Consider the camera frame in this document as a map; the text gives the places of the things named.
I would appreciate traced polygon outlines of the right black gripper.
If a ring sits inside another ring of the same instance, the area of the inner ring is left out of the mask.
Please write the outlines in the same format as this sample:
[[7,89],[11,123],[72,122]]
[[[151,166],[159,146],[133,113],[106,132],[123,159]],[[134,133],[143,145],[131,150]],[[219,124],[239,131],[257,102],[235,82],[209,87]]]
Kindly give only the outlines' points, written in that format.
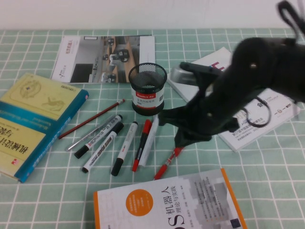
[[199,92],[188,105],[162,110],[159,125],[178,127],[175,147],[207,142],[212,136],[238,127],[233,116],[245,106],[245,72],[224,71],[214,77],[195,73]]

